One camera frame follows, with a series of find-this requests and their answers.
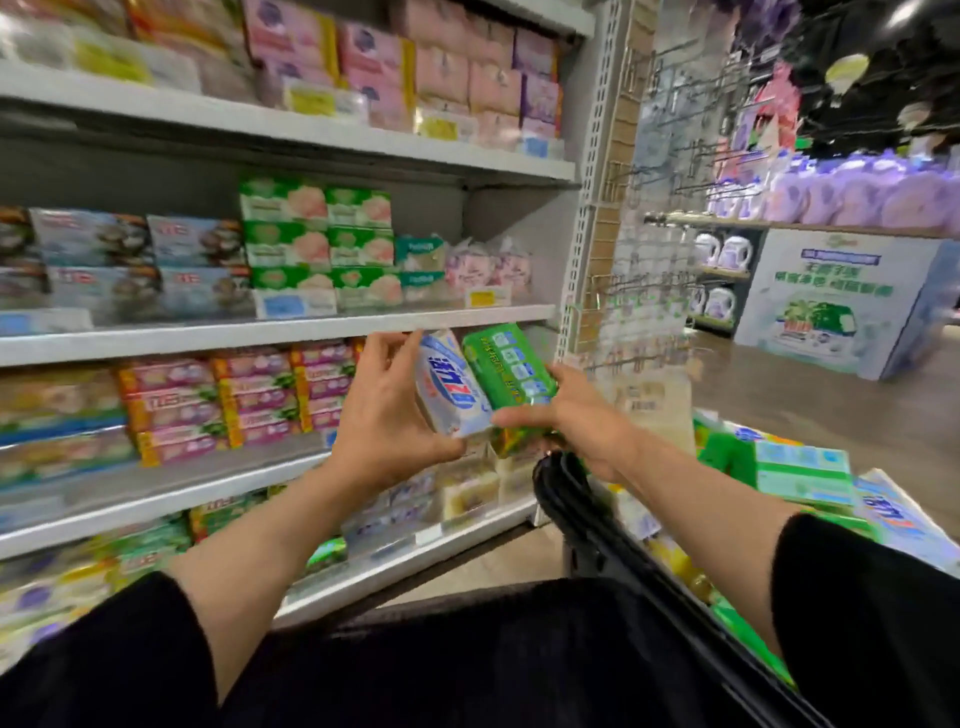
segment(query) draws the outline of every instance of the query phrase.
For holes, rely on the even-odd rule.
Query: supermarket aisle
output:
[[[923,366],[873,382],[698,333],[696,406],[810,445],[845,449],[856,472],[882,468],[960,539],[960,328]]]

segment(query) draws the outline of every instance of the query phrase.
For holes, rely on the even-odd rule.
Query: store shelf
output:
[[[537,0],[536,4],[540,3],[547,4],[548,0]],[[265,109],[252,104],[12,61],[0,61],[0,99],[56,108],[56,119],[47,120],[45,125],[39,124],[48,130],[58,125],[72,129],[72,123],[75,123],[80,128],[97,132],[107,127],[109,133],[114,135],[159,136],[185,142],[190,141],[187,138],[188,128],[192,128],[217,133],[202,139],[203,144],[214,148],[228,144],[229,139],[225,134],[240,134],[246,137],[242,141],[247,147],[255,144],[266,152],[287,153],[290,150],[286,147],[292,142],[355,153],[371,158],[373,164],[382,165],[384,158],[402,160],[403,163],[414,162],[415,171],[455,172],[462,175],[493,172],[511,175],[502,180],[498,178],[498,182],[531,184],[572,183],[576,180],[576,165],[573,162],[539,159],[485,149],[475,144],[371,129],[320,116]],[[90,113],[97,116],[93,124],[88,124],[84,116]],[[132,128],[131,119],[152,126],[144,130]],[[303,156],[305,151],[299,149],[296,153]]]
[[[529,20],[561,36],[593,37],[596,18],[583,8],[564,0],[486,0],[489,5],[510,15]]]
[[[182,465],[135,463],[10,489],[0,494],[0,560],[282,483],[327,455],[324,438],[313,433],[260,448],[214,452]],[[24,516],[42,521],[17,527]]]
[[[352,559],[332,573],[304,579],[290,591],[274,617],[274,629],[317,619],[378,592],[434,564],[478,546],[530,520],[537,500],[529,496],[514,504],[454,522],[431,526],[401,544],[381,550],[383,555]]]
[[[416,328],[478,327],[542,321],[551,318],[554,311],[555,306],[552,303],[490,308],[434,307],[380,311],[356,316],[338,315],[322,319],[175,324],[10,336],[0,339],[0,367],[284,344],[341,336],[363,336],[375,331],[412,331]]]
[[[732,271],[729,268],[711,268],[708,265],[700,266],[701,275],[716,276],[722,279],[749,280],[750,271]]]

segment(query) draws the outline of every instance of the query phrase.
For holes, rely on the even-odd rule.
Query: pink product package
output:
[[[122,389],[126,394],[155,392],[158,389],[212,384],[213,372],[199,359],[171,359],[134,362],[120,370]]]
[[[523,76],[523,93],[520,96],[520,110],[524,118],[539,119],[546,124],[557,125],[560,122],[560,102],[563,92],[560,85],[542,79],[540,76]]]
[[[286,61],[326,67],[329,50],[318,12],[283,0],[244,0],[247,40],[255,61]]]
[[[344,76],[347,87],[362,93],[370,101],[370,124],[377,129],[411,132],[413,118],[407,106],[407,97],[399,85],[386,76],[353,69]]]
[[[560,128],[554,124],[547,124],[539,119],[523,119],[520,121],[520,131],[533,136],[542,136],[544,139],[559,139]]]
[[[416,43],[463,53],[467,10],[449,0],[396,0],[391,6],[394,32]]]
[[[403,84],[403,50],[397,36],[344,23],[337,30],[337,46],[344,73],[365,71],[383,76],[391,85]]]
[[[442,48],[417,46],[417,95],[437,96],[457,104],[467,102],[469,62],[466,56]]]
[[[516,144],[520,140],[520,119],[518,116],[512,116],[496,111],[484,111],[475,114],[475,118],[480,125],[477,134],[477,143],[482,147],[489,149],[503,149],[507,152],[515,152]]]
[[[557,81],[557,43],[539,33],[517,28],[514,68],[542,76],[547,81]]]
[[[503,23],[471,14],[467,25],[467,57],[471,61],[510,68],[516,31]]]
[[[283,107],[284,78],[300,79],[324,88],[334,87],[333,78],[320,68],[305,63],[266,60],[257,74],[257,92],[261,104],[273,109]]]
[[[523,75],[489,63],[470,64],[470,108],[475,111],[499,111],[520,114]]]

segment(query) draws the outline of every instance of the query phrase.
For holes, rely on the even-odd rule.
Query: white detergent bottle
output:
[[[750,241],[740,235],[731,235],[724,241],[723,249],[717,258],[717,268],[724,268],[729,271],[744,272],[750,265],[750,259],[754,256],[754,246]]]
[[[707,296],[704,306],[704,315],[717,321],[733,321],[733,310],[736,308],[736,296],[730,288],[717,286]]]

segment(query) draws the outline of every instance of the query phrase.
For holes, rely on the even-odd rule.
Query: soap box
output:
[[[85,308],[95,326],[161,321],[165,311],[156,268],[47,268],[50,304]]]
[[[30,219],[47,265],[154,265],[147,221],[138,215],[33,207]]]
[[[341,308],[388,306],[403,303],[400,278],[393,268],[334,268],[330,273]]]
[[[494,409],[518,404],[546,404],[557,382],[534,353],[516,324],[501,324],[464,337],[464,355]],[[496,430],[493,451],[507,457],[543,434],[531,427]]]
[[[857,505],[850,459],[840,449],[754,442],[756,489],[769,496],[853,515]]]
[[[252,317],[250,269],[160,268],[163,307],[174,320]]]
[[[389,230],[331,227],[326,234],[333,266],[389,268],[394,264],[394,234]]]
[[[330,225],[390,228],[390,195],[376,189],[328,187],[325,191]]]
[[[326,199],[319,186],[282,177],[243,180],[240,184],[240,211],[244,220],[309,220],[314,230],[323,230],[327,218]]]
[[[247,265],[243,232],[235,220],[147,215],[160,268],[216,268]]]
[[[244,223],[250,265],[253,268],[308,265],[316,271],[329,270],[328,232],[313,227],[314,222]]]

